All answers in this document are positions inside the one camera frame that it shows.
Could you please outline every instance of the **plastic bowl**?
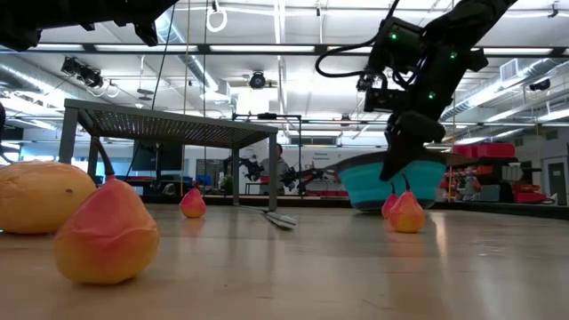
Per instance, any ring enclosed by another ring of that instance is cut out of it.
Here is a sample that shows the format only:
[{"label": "plastic bowl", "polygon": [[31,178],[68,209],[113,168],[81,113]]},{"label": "plastic bowl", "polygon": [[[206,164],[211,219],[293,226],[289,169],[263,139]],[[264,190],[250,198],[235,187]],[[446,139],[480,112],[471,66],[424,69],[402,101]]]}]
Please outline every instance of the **plastic bowl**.
[{"label": "plastic bowl", "polygon": [[435,203],[437,188],[445,175],[443,155],[427,153],[408,164],[391,181],[380,180],[383,159],[387,151],[354,156],[336,164],[336,172],[349,193],[352,206],[361,211],[378,211],[391,194],[393,182],[398,195],[405,192],[403,174],[409,180],[411,191],[424,209]]}]

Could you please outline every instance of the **metal table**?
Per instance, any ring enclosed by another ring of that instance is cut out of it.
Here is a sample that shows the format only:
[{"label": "metal table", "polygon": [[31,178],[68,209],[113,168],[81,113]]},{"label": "metal table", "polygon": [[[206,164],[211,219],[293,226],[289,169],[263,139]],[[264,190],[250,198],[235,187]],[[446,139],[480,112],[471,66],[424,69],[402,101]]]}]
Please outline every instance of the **metal table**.
[{"label": "metal table", "polygon": [[[268,138],[268,209],[276,210],[278,129],[266,125],[243,124],[201,116],[184,116],[163,111],[120,107],[83,100],[65,100],[65,116],[60,144],[60,162],[71,164],[77,124],[92,137],[150,140],[182,145],[228,148],[233,153],[233,204],[239,205],[239,149]],[[94,178],[98,151],[89,150],[88,173]]]}]

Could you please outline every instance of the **fluorescent light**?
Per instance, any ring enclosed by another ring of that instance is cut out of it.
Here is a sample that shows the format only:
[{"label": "fluorescent light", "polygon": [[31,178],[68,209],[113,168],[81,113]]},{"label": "fluorescent light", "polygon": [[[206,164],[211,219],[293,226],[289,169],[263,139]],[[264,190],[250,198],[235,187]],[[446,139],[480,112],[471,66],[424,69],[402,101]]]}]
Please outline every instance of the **fluorescent light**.
[{"label": "fluorescent light", "polygon": [[484,123],[484,125],[487,125],[487,126],[527,126],[527,127],[535,126],[535,124],[529,124],[529,123],[516,123],[516,124],[513,124],[513,123]]},{"label": "fluorescent light", "polygon": [[457,145],[468,145],[468,144],[477,143],[479,141],[486,140],[486,139],[488,139],[488,137],[465,138],[465,139],[456,141],[456,144]]},{"label": "fluorescent light", "polygon": [[498,120],[501,120],[501,119],[503,119],[503,118],[507,118],[507,117],[509,117],[509,116],[512,116],[512,115],[514,115],[515,113],[516,113],[516,111],[514,111],[514,110],[504,111],[504,112],[501,112],[501,113],[497,114],[496,116],[491,116],[491,117],[489,117],[486,121],[487,121],[487,122],[498,121]]},{"label": "fluorescent light", "polygon": [[539,121],[557,120],[569,116],[569,109],[554,111],[545,116],[540,116]]},{"label": "fluorescent light", "polygon": [[[96,44],[95,49],[102,52],[163,52],[165,44],[149,47],[145,44]],[[197,45],[168,44],[168,52],[197,52]]]},{"label": "fluorescent light", "polygon": [[15,148],[20,150],[20,145],[17,145],[15,143],[2,142],[2,147]]},{"label": "fluorescent light", "polygon": [[[339,136],[341,131],[319,131],[319,130],[303,130],[302,136],[312,136],[312,137],[333,137]],[[291,135],[298,136],[299,132],[291,131]]]},{"label": "fluorescent light", "polygon": [[[339,46],[329,46],[328,51],[338,49],[338,48],[340,48],[340,47]],[[342,53],[371,53],[371,52],[372,52],[372,47],[363,47],[363,48],[348,50],[348,51],[345,51]]]},{"label": "fluorescent light", "polygon": [[13,119],[12,121],[19,122],[21,124],[34,125],[38,128],[47,129],[47,130],[55,130],[56,129],[53,125],[45,123],[43,121],[39,121],[39,120],[24,121],[24,120],[19,120],[19,119]]},{"label": "fluorescent light", "polygon": [[516,129],[516,130],[510,130],[508,132],[504,132],[504,133],[500,133],[498,135],[496,135],[494,138],[504,138],[504,137],[508,137],[509,135],[512,135],[514,133],[518,133],[521,132],[523,129]]},{"label": "fluorescent light", "polygon": [[213,52],[314,52],[314,45],[210,45]]},{"label": "fluorescent light", "polygon": [[29,48],[30,51],[84,51],[81,44],[38,44],[35,48]]},{"label": "fluorescent light", "polygon": [[540,55],[550,54],[553,51],[551,48],[484,48],[485,54],[527,54],[527,55]]},{"label": "fluorescent light", "polygon": [[217,92],[206,92],[205,95],[201,94],[199,97],[206,102],[231,101],[230,97]]}]

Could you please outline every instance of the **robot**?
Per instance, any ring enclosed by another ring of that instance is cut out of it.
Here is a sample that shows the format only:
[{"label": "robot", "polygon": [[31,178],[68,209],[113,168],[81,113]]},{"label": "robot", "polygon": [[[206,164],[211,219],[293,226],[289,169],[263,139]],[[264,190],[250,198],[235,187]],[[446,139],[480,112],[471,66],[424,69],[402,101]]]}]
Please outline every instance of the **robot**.
[{"label": "robot", "polygon": [[154,21],[178,0],[0,0],[0,44],[15,51],[37,46],[42,31],[96,22],[134,25],[134,32],[149,46],[158,45]]},{"label": "robot", "polygon": [[[462,0],[454,9],[421,28],[393,17],[396,0],[374,38],[336,48],[320,56],[317,72],[326,77],[359,76],[365,92],[364,111],[391,112],[385,136],[389,144],[380,179],[388,181],[410,162],[428,152],[425,143],[441,142],[445,128],[438,122],[467,70],[488,65],[482,49],[473,47],[517,0]],[[327,56],[373,45],[362,71],[329,74],[320,68]],[[388,89],[386,68],[403,90]],[[381,88],[374,88],[381,82]]]}]

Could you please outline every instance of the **black cable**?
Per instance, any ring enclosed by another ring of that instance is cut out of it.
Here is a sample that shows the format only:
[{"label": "black cable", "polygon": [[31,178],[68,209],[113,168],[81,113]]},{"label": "black cable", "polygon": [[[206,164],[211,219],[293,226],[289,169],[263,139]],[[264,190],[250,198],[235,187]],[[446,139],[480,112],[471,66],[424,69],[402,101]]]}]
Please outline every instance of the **black cable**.
[{"label": "black cable", "polygon": [[[168,36],[166,37],[166,43],[164,44],[164,53],[162,54],[162,63],[160,64],[160,69],[158,70],[158,77],[156,79],[156,88],[154,89],[154,97],[152,97],[152,106],[151,110],[154,110],[154,106],[156,104],[156,96],[158,95],[158,86],[160,85],[160,77],[162,77],[162,71],[164,70],[164,61],[166,59],[166,54],[168,52],[168,44],[170,43],[170,34],[172,33],[172,26],[174,24],[174,13],[176,12],[176,4],[174,4],[172,8],[172,15],[170,16],[170,26],[168,27]],[[132,155],[131,165],[128,167],[128,171],[124,176],[124,180],[128,179],[128,175],[131,173],[132,165],[134,164],[134,159],[136,159],[136,155],[139,153],[140,145],[142,143],[139,142],[138,146],[134,150],[134,155]]]},{"label": "black cable", "polygon": [[[395,9],[397,8],[397,6],[399,5],[399,1],[400,0],[395,0],[395,2],[391,5],[391,8],[389,8],[389,12],[388,15],[385,17],[385,20],[391,18],[393,16],[393,13],[395,12]],[[346,51],[350,51],[350,50],[355,50],[355,49],[359,49],[359,48],[363,48],[366,47],[368,45],[371,45],[375,42],[375,36],[361,44],[352,44],[352,45],[346,45],[340,48],[335,48],[335,49],[331,49],[330,51],[322,54],[320,57],[318,57],[315,68],[317,70],[317,73],[320,74],[320,76],[325,76],[325,77],[329,77],[329,78],[340,78],[340,77],[350,77],[350,76],[362,76],[365,75],[366,72],[365,71],[353,71],[353,72],[346,72],[346,73],[340,73],[340,74],[331,74],[331,73],[327,73],[324,72],[321,68],[320,68],[320,63],[322,63],[322,60],[324,60],[325,58],[332,56],[336,53],[340,53],[340,52],[346,52]]]}]

